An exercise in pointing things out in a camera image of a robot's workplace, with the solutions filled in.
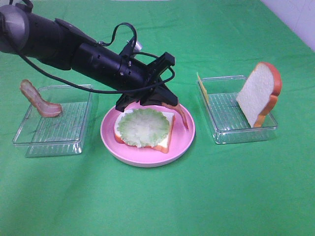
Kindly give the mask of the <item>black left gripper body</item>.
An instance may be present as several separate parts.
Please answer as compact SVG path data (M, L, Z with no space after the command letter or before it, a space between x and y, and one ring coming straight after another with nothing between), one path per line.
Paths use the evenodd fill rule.
M127 67L123 76L126 80L126 84L122 88L124 92L117 100L115 107L120 112L123 112L127 107L123 104L125 95L141 99L149 89L165 85L160 77L165 70L169 69L171 71L171 78L175 76L175 72L171 68L175 65L175 57L167 52L148 65L136 59L130 59L128 63L130 66Z

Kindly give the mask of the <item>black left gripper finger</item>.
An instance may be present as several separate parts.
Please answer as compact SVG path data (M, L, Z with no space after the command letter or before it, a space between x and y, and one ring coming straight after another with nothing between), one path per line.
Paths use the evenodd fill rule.
M170 106L178 105L178 97L169 90L166 85L159 85L149 89L144 96L140 99L141 106L167 104Z
M139 102L140 101L140 98L135 98L135 97L131 97L131 96L128 96L128 95L125 95L124 98L123 98L123 104L124 106L128 106L129 104L133 103L133 102Z

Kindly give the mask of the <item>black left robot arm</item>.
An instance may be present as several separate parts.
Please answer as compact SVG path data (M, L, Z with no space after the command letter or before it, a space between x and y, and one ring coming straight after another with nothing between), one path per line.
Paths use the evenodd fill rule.
M19 55L25 62L31 58L60 70L75 70L110 87L120 94L116 109L138 102L142 106L159 105L178 110L179 101L161 79L171 70L174 57L164 53L149 64L138 61L141 47L134 34L119 54L109 44L97 42L77 27L61 20L51 21L32 12L29 0L10 2L0 8L0 50Z

